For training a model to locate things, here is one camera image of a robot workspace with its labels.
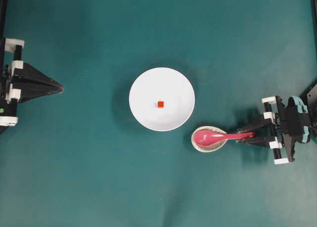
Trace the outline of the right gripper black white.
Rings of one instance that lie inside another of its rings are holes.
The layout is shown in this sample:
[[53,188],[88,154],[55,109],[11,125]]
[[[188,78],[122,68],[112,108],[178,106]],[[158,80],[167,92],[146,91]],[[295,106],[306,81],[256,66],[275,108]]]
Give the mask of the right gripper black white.
[[269,126],[272,136],[250,137],[236,142],[255,145],[273,150],[274,164],[287,164],[295,161],[295,139],[289,134],[286,118],[286,106],[279,96],[262,98],[264,113],[253,119],[249,124],[238,128],[238,133],[253,132],[264,126]]

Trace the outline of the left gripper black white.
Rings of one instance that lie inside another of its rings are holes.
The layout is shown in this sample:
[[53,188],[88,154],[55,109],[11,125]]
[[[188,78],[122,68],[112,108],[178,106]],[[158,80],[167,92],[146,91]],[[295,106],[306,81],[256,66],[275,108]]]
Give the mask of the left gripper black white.
[[[0,126],[14,127],[17,122],[17,104],[33,100],[38,97],[63,92],[63,86],[37,70],[28,63],[24,63],[22,51],[25,42],[18,39],[1,38],[0,40]],[[4,53],[13,53],[10,66],[4,66]],[[40,84],[16,84],[13,87],[13,77],[19,76],[27,81]]]

